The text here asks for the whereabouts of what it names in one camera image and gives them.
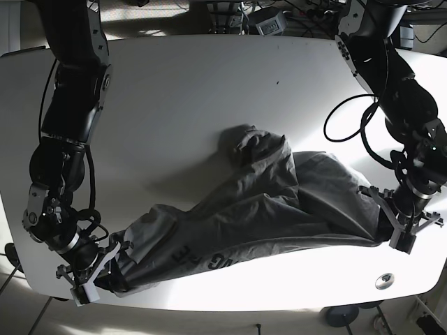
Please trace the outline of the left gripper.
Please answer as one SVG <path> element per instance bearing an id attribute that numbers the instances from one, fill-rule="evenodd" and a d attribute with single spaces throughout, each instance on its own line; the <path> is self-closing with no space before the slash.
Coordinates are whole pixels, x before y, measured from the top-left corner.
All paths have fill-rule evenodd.
<path id="1" fill-rule="evenodd" d="M 393 227 L 389 246 L 410 253 L 417 234 L 431 225 L 444 226 L 441 214 L 425 211 L 434 197 L 419 192 L 412 186 L 399 186 L 395 190 L 380 191 L 374 186 L 359 186 L 358 192 L 371 197 Z"/>

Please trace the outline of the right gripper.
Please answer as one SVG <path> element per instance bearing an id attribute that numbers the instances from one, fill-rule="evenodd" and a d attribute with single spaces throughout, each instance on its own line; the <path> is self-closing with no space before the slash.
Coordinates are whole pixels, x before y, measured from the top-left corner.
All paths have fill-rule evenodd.
<path id="1" fill-rule="evenodd" d="M 108 246 L 101 247 L 95 239 L 76 233 L 65 248 L 57 251 L 67 264 L 57 267 L 56 277 L 66 279 L 71 285 L 70 292 L 77 306 L 100 299 L 95 280 L 110 276 L 119 252 L 133 245 L 129 241 L 119 241 L 116 236 L 113 234 Z"/>

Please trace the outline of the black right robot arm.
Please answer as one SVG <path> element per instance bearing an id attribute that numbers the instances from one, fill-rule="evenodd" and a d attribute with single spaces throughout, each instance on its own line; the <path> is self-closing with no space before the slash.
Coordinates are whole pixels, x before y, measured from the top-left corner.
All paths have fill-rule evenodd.
<path id="1" fill-rule="evenodd" d="M 112 285 L 116 256 L 129 247 L 108 232 L 102 247 L 94 235 L 103 226 L 90 142 L 112 77 L 108 41 L 98 1 L 37 1 L 36 7 L 55 57 L 47 79 L 54 93 L 39 112 L 22 224 L 63 259 L 56 276 L 68 281 L 74 302 L 83 306 Z"/>

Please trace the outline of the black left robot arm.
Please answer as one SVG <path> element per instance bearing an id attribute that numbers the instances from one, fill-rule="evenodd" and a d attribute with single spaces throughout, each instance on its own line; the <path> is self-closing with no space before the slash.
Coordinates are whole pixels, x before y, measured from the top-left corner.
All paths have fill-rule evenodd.
<path id="1" fill-rule="evenodd" d="M 393 231 L 390 247 L 410 253 L 416 235 L 427 226 L 442 225 L 439 214 L 424 208 L 446 185 L 446 130 L 432 95 L 419 85 L 410 65 L 398 54 L 391 35 L 411 1 L 347 1 L 339 16 L 335 40 L 353 76 L 374 99 L 360 121 L 360 136 L 368 154 L 392 170 L 395 190 L 361 186 L 381 209 Z M 382 109 L 392 138 L 403 144 L 390 160 L 373 152 L 365 127 Z"/>

